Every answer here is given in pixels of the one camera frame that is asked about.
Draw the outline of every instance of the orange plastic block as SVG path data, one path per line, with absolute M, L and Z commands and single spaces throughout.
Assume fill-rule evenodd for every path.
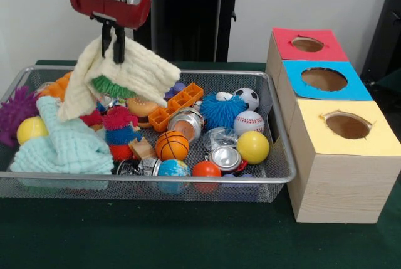
M 65 92 L 70 81 L 72 71 L 66 73 L 62 78 L 57 79 L 53 84 L 48 85 L 44 90 L 41 91 L 40 95 L 49 95 L 53 98 L 60 98 L 64 101 Z
M 150 124 L 157 132 L 164 132 L 173 115 L 182 108 L 191 107 L 203 97 L 203 94 L 201 87 L 191 83 L 167 102 L 167 108 L 159 107 L 153 111 L 148 116 Z

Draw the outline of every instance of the wire mesh basket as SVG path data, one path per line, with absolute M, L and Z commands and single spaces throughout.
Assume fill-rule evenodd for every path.
M 16 77 L 1 101 L 12 96 L 17 87 L 26 85 L 32 91 L 37 90 L 43 83 L 55 81 L 72 69 L 70 66 L 27 68 Z M 264 162 L 245 168 L 244 174 L 250 173 L 254 178 L 14 173 L 9 166 L 18 148 L 0 144 L 0 196 L 272 202 L 284 184 L 295 177 L 296 168 L 270 77 L 260 72 L 184 70 L 180 81 L 195 82 L 204 89 L 205 95 L 234 92 L 240 87 L 252 88 L 259 95 L 258 112 L 265 119 L 264 134 L 271 149 Z M 155 145 L 158 133 L 152 129 L 142 129 L 141 133 Z M 198 140 L 191 146 L 185 163 L 193 168 L 204 160 L 206 152 L 202 140 Z

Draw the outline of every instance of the towel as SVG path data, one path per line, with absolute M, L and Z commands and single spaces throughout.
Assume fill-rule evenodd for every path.
M 102 39 L 92 41 L 78 59 L 67 87 L 64 104 L 58 118 L 65 122 L 81 115 L 91 114 L 96 100 L 102 95 L 93 87 L 92 80 L 105 76 L 112 83 L 135 92 L 140 98 L 167 107 L 164 95 L 180 78 L 175 65 L 157 56 L 139 43 L 125 38 L 125 61 L 116 64 L 113 60 L 112 42 L 102 57 Z
M 71 174 L 111 174 L 113 159 L 107 144 L 82 119 L 61 123 L 57 99 L 41 97 L 36 106 L 49 135 L 29 139 L 16 153 L 10 170 Z

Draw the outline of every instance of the purple spiky ball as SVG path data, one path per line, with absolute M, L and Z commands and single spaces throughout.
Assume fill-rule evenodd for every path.
M 14 97 L 1 103 L 0 108 L 0 142 L 9 147 L 17 144 L 17 129 L 28 117 L 39 115 L 36 108 L 38 96 L 36 92 L 29 93 L 27 86 L 15 89 Z

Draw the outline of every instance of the yellow ball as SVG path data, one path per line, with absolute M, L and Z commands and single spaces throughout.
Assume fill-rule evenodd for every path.
M 270 145 L 262 133 L 249 131 L 239 137 L 237 151 L 249 164 L 259 164 L 269 155 Z
M 48 129 L 41 117 L 30 117 L 19 125 L 17 139 L 23 145 L 28 139 L 48 135 Z

